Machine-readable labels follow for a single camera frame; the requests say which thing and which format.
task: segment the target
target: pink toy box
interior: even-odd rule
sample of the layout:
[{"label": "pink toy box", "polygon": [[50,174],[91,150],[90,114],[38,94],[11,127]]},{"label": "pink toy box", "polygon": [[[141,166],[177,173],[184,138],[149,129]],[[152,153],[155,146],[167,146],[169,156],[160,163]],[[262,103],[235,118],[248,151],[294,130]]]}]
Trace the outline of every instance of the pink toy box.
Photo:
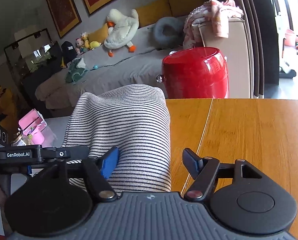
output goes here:
[{"label": "pink toy box", "polygon": [[44,137],[41,131],[47,127],[47,123],[36,109],[32,109],[29,113],[27,113],[19,121],[19,126],[23,130],[24,135],[33,135],[33,142],[36,142],[36,144],[43,143]]}]

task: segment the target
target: red trash can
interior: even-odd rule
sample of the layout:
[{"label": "red trash can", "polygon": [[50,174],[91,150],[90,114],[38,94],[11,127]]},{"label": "red trash can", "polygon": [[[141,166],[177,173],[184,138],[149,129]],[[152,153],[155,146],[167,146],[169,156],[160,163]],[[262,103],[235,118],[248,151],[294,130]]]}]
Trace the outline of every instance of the red trash can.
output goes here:
[{"label": "red trash can", "polygon": [[170,99],[228,98],[227,58],[217,48],[182,50],[162,60],[156,81],[164,83]]}]

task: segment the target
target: small yellow duck toy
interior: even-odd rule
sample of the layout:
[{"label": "small yellow duck toy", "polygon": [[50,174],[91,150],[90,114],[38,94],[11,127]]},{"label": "small yellow duck toy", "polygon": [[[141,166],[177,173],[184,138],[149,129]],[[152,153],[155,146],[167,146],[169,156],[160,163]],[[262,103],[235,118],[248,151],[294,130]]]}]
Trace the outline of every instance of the small yellow duck toy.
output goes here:
[{"label": "small yellow duck toy", "polygon": [[99,47],[100,45],[101,45],[100,42],[92,41],[92,42],[90,43],[90,49],[95,49],[95,48]]},{"label": "small yellow duck toy", "polygon": [[88,34],[87,33],[82,33],[81,34],[81,39],[84,41],[84,47],[87,49],[90,49],[90,43],[88,41]]}]

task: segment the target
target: yellow cushion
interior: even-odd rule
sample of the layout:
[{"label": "yellow cushion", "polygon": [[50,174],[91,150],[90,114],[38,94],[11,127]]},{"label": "yellow cushion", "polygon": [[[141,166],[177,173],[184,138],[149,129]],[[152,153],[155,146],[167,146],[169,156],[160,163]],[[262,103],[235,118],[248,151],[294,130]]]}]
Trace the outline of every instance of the yellow cushion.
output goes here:
[{"label": "yellow cushion", "polygon": [[173,17],[188,15],[208,0],[169,0]]},{"label": "yellow cushion", "polygon": [[108,25],[105,24],[102,28],[96,30],[88,35],[89,42],[97,41],[103,44],[104,40],[108,37]]},{"label": "yellow cushion", "polygon": [[148,5],[136,8],[139,15],[140,27],[156,23],[163,17],[171,17],[168,0],[158,0]]}]

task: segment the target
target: floor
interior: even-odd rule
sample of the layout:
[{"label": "floor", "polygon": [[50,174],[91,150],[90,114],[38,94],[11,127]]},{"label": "floor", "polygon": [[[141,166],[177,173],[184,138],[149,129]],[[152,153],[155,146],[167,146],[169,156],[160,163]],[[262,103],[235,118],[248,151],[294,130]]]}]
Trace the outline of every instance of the floor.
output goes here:
[{"label": "floor", "polygon": [[293,79],[281,78],[279,86],[265,85],[265,98],[298,100],[298,55],[293,47],[285,47],[284,59],[297,72]]}]

